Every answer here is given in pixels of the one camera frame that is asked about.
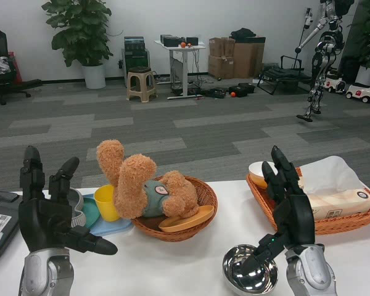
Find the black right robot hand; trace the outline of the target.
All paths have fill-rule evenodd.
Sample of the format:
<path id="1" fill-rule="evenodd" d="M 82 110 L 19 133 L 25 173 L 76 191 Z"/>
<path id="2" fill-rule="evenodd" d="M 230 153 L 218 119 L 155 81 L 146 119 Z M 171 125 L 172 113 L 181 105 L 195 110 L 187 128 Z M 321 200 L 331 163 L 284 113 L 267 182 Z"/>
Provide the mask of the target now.
<path id="1" fill-rule="evenodd" d="M 244 273 L 261 268 L 266 261 L 275 259 L 284 249 L 315 243 L 315 221 L 309 198 L 298 185 L 299 176 L 278 146 L 273 146 L 271 157 L 277 172 L 268 162 L 261 165 L 267 183 L 267 193 L 275 202 L 273 211 L 277 226 L 275 234 L 267 234 L 259 246 L 243 262 Z"/>

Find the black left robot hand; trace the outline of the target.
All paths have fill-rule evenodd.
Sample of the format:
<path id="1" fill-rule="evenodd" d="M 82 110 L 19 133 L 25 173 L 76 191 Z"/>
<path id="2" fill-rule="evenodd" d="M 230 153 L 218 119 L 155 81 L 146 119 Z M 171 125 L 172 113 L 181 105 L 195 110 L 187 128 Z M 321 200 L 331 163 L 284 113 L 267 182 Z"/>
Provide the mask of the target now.
<path id="1" fill-rule="evenodd" d="M 50 199 L 45 198 L 43 188 L 45 174 L 37 148 L 28 146 L 25 150 L 23 167 L 20 169 L 22 202 L 18 207 L 18 220 L 22 237 L 29 251 L 36 252 L 50 248 L 68 248 L 81 253 L 94 252 L 114 255 L 116 245 L 100 236 L 90 233 L 84 226 L 71 226 L 72 207 L 67 195 L 80 160 L 68 159 L 49 177 Z"/>

